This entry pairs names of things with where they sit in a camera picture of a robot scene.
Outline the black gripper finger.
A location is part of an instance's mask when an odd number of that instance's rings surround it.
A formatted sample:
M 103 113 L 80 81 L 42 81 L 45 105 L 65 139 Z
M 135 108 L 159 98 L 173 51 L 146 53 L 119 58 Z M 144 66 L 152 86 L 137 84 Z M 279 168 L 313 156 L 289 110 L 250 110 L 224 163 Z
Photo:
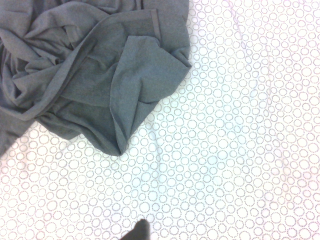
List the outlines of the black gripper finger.
M 121 240 L 150 240 L 150 224 L 147 220 L 141 219 L 134 228 L 124 235 Z

